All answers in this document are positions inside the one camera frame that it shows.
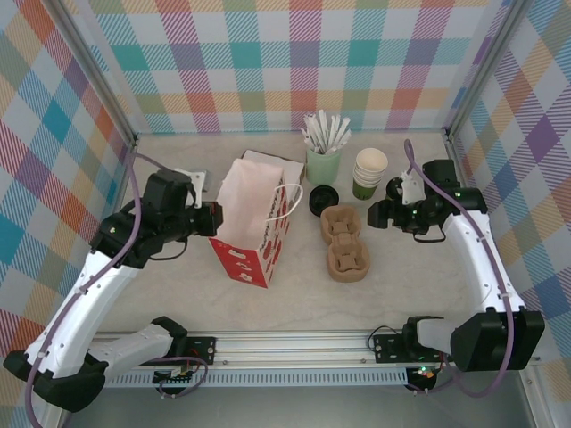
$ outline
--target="white table surface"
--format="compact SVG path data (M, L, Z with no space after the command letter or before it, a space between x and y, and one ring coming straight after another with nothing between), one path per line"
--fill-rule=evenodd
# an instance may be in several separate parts
M419 164L446 158L438 133L356 133L342 153L334 184L340 203L356 207L368 246L371 268L358 283L340 284L327 273L327 247L320 237L319 219L308 207L313 186L304 181L304 201L292 214L277 270L268 289L229 279L206 238L191 237L186 253L173 261L149 261L117 300L101 325L101 332L133 332L162 315L189 331L352 330L378 325L400 328L414 315L450 316L466 310L466 282L448 243L415 243L398 229L366 225L367 208L385 197L386 182L408 166L402 142L414 144ZM377 147L389 167L370 201L352 196L352 166L359 150ZM216 136L143 136L139 152L170 168L205 168L211 172L216 198L232 161L244 150L273 153L304 161L299 133L228 134ZM155 170L142 160L136 164L141 187ZM128 189L125 200L131 197ZM162 256L181 250L172 243Z

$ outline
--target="paper bag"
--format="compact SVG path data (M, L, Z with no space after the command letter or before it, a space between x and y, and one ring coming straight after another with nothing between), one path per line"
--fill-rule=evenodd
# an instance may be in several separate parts
M224 223L210 238L230 278L268 288L289 229L283 184L280 167L243 159L232 164L217 198Z

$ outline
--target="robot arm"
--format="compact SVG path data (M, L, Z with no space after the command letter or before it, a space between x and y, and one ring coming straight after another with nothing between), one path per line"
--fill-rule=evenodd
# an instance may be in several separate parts
M198 177L194 184L200 193L205 173L193 175ZM189 194L192 205L187 206ZM221 207L216 202L199 203L193 179L177 171L162 169L152 174L141 202L141 227L124 259L87 292L82 291L89 278L106 266L128 240L134 224L134 215L129 213L133 203L102 222L78 280L44 332L26 350L15 350L4 360L5 368L26 381L54 319L67 301L81 293L42 357L34 381L34 392L50 404L77 412L115 376L151 359L182 356L187 331L166 317L117 341L91 346L120 293L165 243L185 243L190 235L214 236L222 223Z
M501 263L493 242L490 219L484 198L478 189L461 188L452 160L433 160L423 166L423 172L449 196L468 211L489 243L493 257L506 285L509 305L514 318L516 336L508 369L523 369L545 328L541 314L525 308ZM503 296L492 263L476 230L459 210L425 185L426 198L404 204L407 198L397 177L386 188L387 198L368 210L370 226L387 228L388 220L403 232L418 239L431 226L439 226L445 239L453 245L464 268L469 289L469 313L462 319L440 317L411 317L402 328L411 356L420 348L439 350L451 355L462 371L497 370L505 354L507 314Z

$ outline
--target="plaid fabric backdrop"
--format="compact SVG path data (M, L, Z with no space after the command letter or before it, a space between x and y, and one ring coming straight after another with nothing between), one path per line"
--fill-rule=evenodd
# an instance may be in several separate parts
M536 0L458 135L509 276L550 332L542 359L571 417L571 1Z
M318 109L440 129L510 1L65 3L134 128L176 133L298 129Z
M125 144L39 0L0 0L0 363L41 333L115 201ZM0 367L0 426L23 383Z

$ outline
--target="paper cup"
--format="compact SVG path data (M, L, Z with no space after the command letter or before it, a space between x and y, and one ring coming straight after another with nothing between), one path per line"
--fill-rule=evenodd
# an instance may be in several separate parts
M364 185L361 184L357 178L353 178L353 196L362 201L371 199L375 190L377 189L378 183L376 185Z
M362 181L365 181L365 182L377 182L378 183L379 181L381 181L383 179L382 175L380 175L380 176L379 175L377 175L377 176L367 175L367 174L360 172L357 169L353 170L353 176L356 178L360 178Z
M381 180L375 180L375 181L363 180L362 178L359 178L357 176L353 176L353 180L355 180L360 185L364 185L365 187L371 187L373 185L379 185L379 183L381 182Z
M378 149L368 148L361 150L355 160L355 166L362 172L369 174L383 174L389 160L386 155Z

